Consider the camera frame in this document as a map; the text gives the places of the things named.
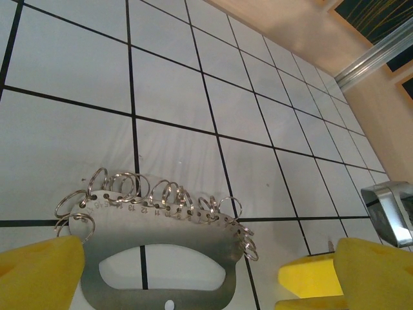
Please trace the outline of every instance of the white tile floor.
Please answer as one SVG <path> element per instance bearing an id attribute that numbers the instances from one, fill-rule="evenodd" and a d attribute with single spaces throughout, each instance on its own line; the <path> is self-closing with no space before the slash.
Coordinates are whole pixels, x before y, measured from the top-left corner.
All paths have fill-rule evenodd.
<path id="1" fill-rule="evenodd" d="M 227 310 L 293 298 L 277 269 L 328 241 L 380 242 L 359 191 L 388 178 L 332 77 L 202 0 L 16 2 L 0 0 L 0 251 L 53 237 L 100 166 L 243 202 L 260 260 L 237 264 Z M 91 309 L 80 289 L 72 309 Z"/>

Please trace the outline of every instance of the small hole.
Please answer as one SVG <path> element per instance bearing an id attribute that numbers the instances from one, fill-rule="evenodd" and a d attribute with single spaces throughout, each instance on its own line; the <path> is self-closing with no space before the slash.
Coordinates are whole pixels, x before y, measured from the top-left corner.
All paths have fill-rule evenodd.
<path id="1" fill-rule="evenodd" d="M 173 300 L 168 300 L 165 302 L 165 310 L 174 310 L 175 309 L 175 303 Z"/>

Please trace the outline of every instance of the metal ring cluster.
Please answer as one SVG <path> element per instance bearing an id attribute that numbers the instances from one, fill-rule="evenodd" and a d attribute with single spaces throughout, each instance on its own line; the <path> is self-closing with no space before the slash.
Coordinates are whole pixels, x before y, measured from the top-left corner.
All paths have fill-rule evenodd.
<path id="1" fill-rule="evenodd" d="M 169 204 L 178 205 L 179 207 L 177 208 L 177 211 L 174 214 L 172 214 L 171 217 L 177 217 L 178 215 L 182 213 L 182 210 L 184 207 L 188 207 L 189 211 L 188 211 L 188 215 L 186 216 L 186 218 L 188 218 L 189 216 L 195 215 L 196 209 L 201 209 L 205 211 L 204 207 L 206 207 L 206 209 L 209 211 L 209 214 L 206 215 L 207 221 L 204 221 L 201 223 L 212 223 L 219 219 L 218 214 L 221 213 L 221 206 L 224 201 L 232 200 L 234 203 L 236 202 L 239 205 L 239 214 L 235 218 L 226 217 L 225 227 L 227 225 L 236 226 L 238 237 L 241 241 L 240 245 L 244 251 L 244 255 L 250 260 L 254 260 L 254 261 L 258 260 L 256 245 L 251 239 L 254 233 L 250 229 L 246 228 L 245 226 L 237 222 L 237 220 L 239 219 L 239 217 L 242 215 L 242 212 L 243 212 L 243 207 L 241 205 L 241 202 L 237 198 L 229 196 L 229 197 L 225 197 L 221 199 L 219 203 L 217 203 L 215 197 L 213 196 L 210 197 L 209 201 L 207 201 L 204 197 L 199 197 L 197 199 L 197 205 L 195 206 L 194 202 L 192 201 L 191 196 L 186 191 L 186 189 L 184 189 L 183 186 L 178 185 L 176 182 L 170 182 L 166 179 L 163 179 L 157 182 L 151 190 L 149 180 L 147 179 L 147 177 L 145 177 L 142 174 L 137 174 L 133 172 L 120 172 L 120 173 L 114 174 L 111 177 L 108 177 L 108 171 L 103 167 L 98 169 L 93 174 L 86 190 L 75 191 L 69 194 L 68 196 L 64 197 L 59 202 L 59 204 L 57 205 L 54 211 L 55 217 L 59 219 L 55 225 L 55 230 L 57 230 L 57 226 L 61 225 L 61 227 L 57 230 L 57 236 L 59 236 L 63 226 L 68 223 L 70 217 L 73 217 L 75 220 L 82 220 L 84 222 L 88 222 L 88 221 L 92 222 L 92 225 L 93 225 L 92 231 L 83 240 L 83 243 L 85 243 L 93 235 L 96 229 L 96 224 L 95 224 L 93 217 L 91 217 L 89 214 L 87 213 L 70 214 L 70 212 L 65 213 L 65 214 L 59 214 L 58 211 L 68 200 L 71 200 L 73 197 L 78 196 L 78 195 L 82 195 L 82 199 L 79 202 L 79 207 L 81 209 L 86 207 L 86 203 L 88 201 L 95 200 L 96 196 L 92 194 L 93 187 L 95 185 L 97 177 L 101 173 L 103 173 L 104 180 L 102 181 L 98 189 L 111 191 L 111 192 L 118 192 L 121 195 L 121 196 L 118 196 L 117 199 L 111 199 L 108 194 L 105 194 L 103 196 L 112 205 L 118 205 L 120 203 L 137 204 L 147 199 L 148 202 L 147 201 L 143 202 L 143 205 L 146 207 L 155 207 L 157 209 L 166 209 L 169 211 L 171 209 Z M 141 194 L 141 188 L 142 188 L 141 178 L 143 178 L 146 181 L 147 187 L 148 187 L 145 195 Z M 127 181 L 129 181 L 130 183 L 130 188 L 125 193 L 124 186 L 127 183 Z M 155 190 L 160 188 L 162 184 L 165 184 L 165 186 L 162 189 L 161 200 L 158 201 L 154 199 L 154 194 L 155 194 Z"/>

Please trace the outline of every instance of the silver metal object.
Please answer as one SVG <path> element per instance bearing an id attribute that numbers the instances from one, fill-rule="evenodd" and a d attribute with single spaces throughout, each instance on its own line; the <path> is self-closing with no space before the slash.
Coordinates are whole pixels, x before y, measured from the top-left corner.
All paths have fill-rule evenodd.
<path id="1" fill-rule="evenodd" d="M 190 207 L 167 205 L 167 209 L 153 209 L 143 204 L 122 203 L 120 206 L 105 204 L 104 194 L 111 199 L 117 193 L 95 191 L 97 200 L 88 201 L 85 209 L 75 206 L 71 215 L 87 212 L 96 223 L 93 237 L 84 244 L 86 265 L 81 278 L 82 292 L 89 304 L 98 310 L 104 309 L 163 309 L 167 300 L 173 300 L 176 309 L 193 310 L 223 309 L 232 299 L 236 288 L 235 266 L 244 251 L 251 251 L 255 260 L 255 245 L 245 239 L 241 245 L 236 225 L 226 227 L 224 216 L 216 215 L 214 222 L 207 222 L 210 213 L 198 210 L 186 220 L 171 218 L 172 213 L 181 210 L 187 214 Z M 90 228 L 74 216 L 69 221 L 70 233 L 77 236 L 88 234 Z M 175 244 L 198 251 L 217 262 L 226 272 L 222 286 L 215 291 L 182 289 L 114 289 L 102 279 L 99 263 L 127 249 L 149 244 Z"/>
<path id="2" fill-rule="evenodd" d="M 338 86 L 342 90 L 350 88 L 411 45 L 413 45 L 413 17 L 341 71 L 336 76 Z"/>
<path id="3" fill-rule="evenodd" d="M 389 181 L 361 190 L 379 236 L 395 247 L 413 245 L 413 185 Z"/>
<path id="4" fill-rule="evenodd" d="M 105 174 L 101 190 L 92 192 L 101 172 Z M 141 178 L 148 183 L 144 196 L 140 191 Z M 120 180 L 118 192 L 114 191 L 117 179 Z M 131 189 L 123 194 L 126 180 L 132 182 Z M 161 201 L 157 201 L 154 199 L 155 189 L 162 183 L 166 185 Z M 172 192 L 173 200 L 168 201 Z M 78 194 L 85 195 L 82 202 L 75 204 L 71 213 L 58 214 L 62 205 Z M 223 198 L 219 203 L 213 196 L 209 202 L 200 197 L 196 208 L 189 193 L 176 182 L 161 180 L 151 190 L 143 175 L 122 172 L 108 178 L 107 170 L 100 168 L 92 176 L 87 191 L 69 194 L 55 208 L 55 216 L 59 218 L 55 230 L 59 236 L 63 225 L 69 222 L 70 233 L 84 238 L 86 265 L 81 287 L 85 298 L 98 310 L 163 309 L 168 300 L 173 300 L 176 309 L 180 310 L 219 310 L 234 295 L 238 260 L 243 255 L 258 260 L 256 245 L 251 239 L 254 233 L 236 221 L 239 216 L 234 219 L 221 213 L 221 204 L 225 200 L 235 200 L 239 204 L 239 215 L 242 214 L 243 207 L 234 197 Z M 188 247 L 213 259 L 226 272 L 222 286 L 215 291 L 119 290 L 102 279 L 99 263 L 103 260 L 127 249 L 157 243 Z"/>

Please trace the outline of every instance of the beige wall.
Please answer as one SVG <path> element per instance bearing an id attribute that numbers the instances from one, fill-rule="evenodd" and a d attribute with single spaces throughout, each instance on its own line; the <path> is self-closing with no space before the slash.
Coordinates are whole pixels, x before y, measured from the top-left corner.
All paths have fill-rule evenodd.
<path id="1" fill-rule="evenodd" d="M 206 0 L 336 75 L 368 47 L 313 0 Z"/>
<path id="2" fill-rule="evenodd" d="M 333 76 L 368 49 L 313 0 L 206 1 Z M 345 97 L 390 178 L 413 183 L 413 105 L 383 69 Z"/>

